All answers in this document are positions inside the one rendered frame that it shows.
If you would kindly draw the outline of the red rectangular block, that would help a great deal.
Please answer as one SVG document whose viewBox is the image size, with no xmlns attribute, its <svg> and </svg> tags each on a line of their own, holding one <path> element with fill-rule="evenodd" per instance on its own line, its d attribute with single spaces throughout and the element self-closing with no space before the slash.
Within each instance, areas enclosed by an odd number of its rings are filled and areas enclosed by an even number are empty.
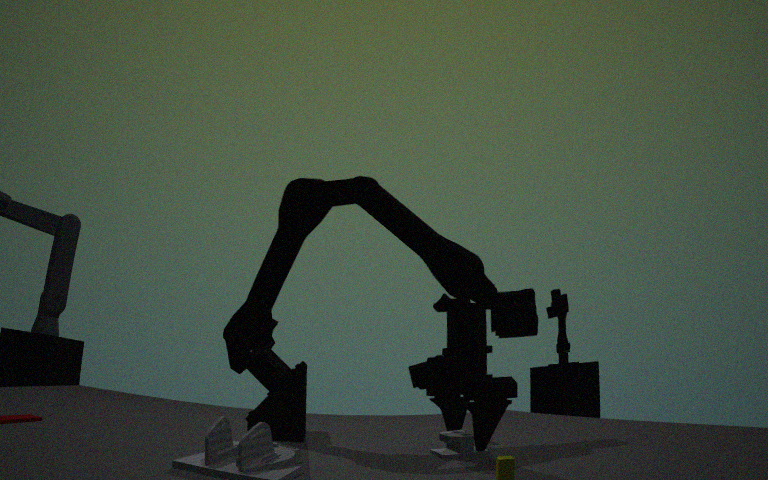
<svg viewBox="0 0 768 480">
<path fill-rule="evenodd" d="M 34 421 L 42 421 L 43 417 L 29 415 L 29 414 L 23 414 L 23 415 L 6 415 L 6 416 L 0 416 L 0 424 L 9 424 L 9 423 L 23 423 L 23 422 L 34 422 Z"/>
</svg>

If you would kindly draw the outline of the olive yellow block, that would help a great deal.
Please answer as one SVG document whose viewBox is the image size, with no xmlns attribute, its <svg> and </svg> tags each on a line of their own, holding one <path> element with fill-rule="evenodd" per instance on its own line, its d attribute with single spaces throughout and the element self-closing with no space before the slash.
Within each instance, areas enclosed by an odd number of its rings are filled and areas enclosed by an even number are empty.
<svg viewBox="0 0 768 480">
<path fill-rule="evenodd" d="M 499 456 L 496 458 L 496 480 L 514 480 L 514 459 L 513 456 Z"/>
</svg>

